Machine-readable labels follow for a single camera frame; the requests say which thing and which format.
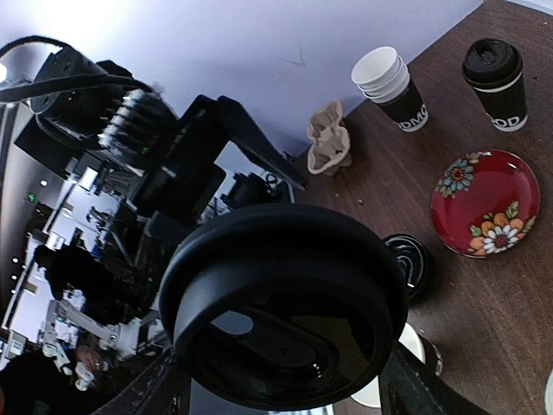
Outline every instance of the red plate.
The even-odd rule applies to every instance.
[[[530,166],[512,153],[467,154],[444,172],[432,194],[432,222],[452,251],[483,258],[515,246],[539,212]]]

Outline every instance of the black cup lid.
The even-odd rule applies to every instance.
[[[498,39],[480,39],[472,44],[463,62],[463,72],[472,82],[494,82],[509,76],[517,67],[518,52]]]

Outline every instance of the small black cup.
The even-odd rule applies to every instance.
[[[488,38],[473,43],[463,61],[465,80],[500,131],[516,131],[528,119],[522,66],[515,47]]]

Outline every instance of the dark wood table surface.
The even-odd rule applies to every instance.
[[[520,131],[495,130],[461,77],[464,54],[484,36],[506,40],[523,55],[530,116]],[[553,368],[553,18],[486,2],[409,68],[429,108],[428,124],[404,133],[363,103],[346,118],[353,166],[334,177],[311,176],[309,189],[296,192],[297,202],[348,214],[381,237],[419,238],[435,254],[439,281],[433,295],[410,310],[409,321],[442,351],[443,379],[492,414],[543,414]],[[519,246],[469,259],[435,236],[429,198],[449,164],[484,149],[512,151],[532,167],[541,213]],[[335,410],[379,413],[351,399]]]

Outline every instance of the white cup rim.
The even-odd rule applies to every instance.
[[[371,89],[366,89],[360,85],[357,85],[357,88],[360,89],[363,93],[367,93],[368,95],[371,95],[371,96],[384,95],[385,93],[391,90],[391,85],[393,84],[394,81],[397,81],[398,79],[400,79],[401,81],[407,73],[409,73],[409,69],[407,68],[407,65],[403,64],[401,67],[399,67],[397,72],[395,72],[394,75],[382,85]]]
[[[401,80],[398,80],[396,85],[394,87],[391,87],[386,92],[381,93],[380,95],[365,95],[363,93],[363,96],[375,104],[383,104],[388,101],[393,100],[396,98],[400,93],[402,93],[405,88],[409,85],[411,80],[409,72],[405,74],[405,76],[402,77]]]
[[[393,69],[397,62],[397,58],[397,50],[391,46],[382,46],[373,49],[359,59],[353,67],[353,83],[367,84],[380,79]]]
[[[381,76],[378,80],[375,80],[373,82],[366,82],[365,84],[356,84],[359,89],[365,89],[365,90],[372,90],[372,89],[379,89],[383,85],[389,83],[391,80],[393,80],[399,71],[401,71],[404,67],[407,67],[405,65],[405,62],[403,59],[401,59],[401,56],[397,57],[397,66],[394,65],[383,76]]]

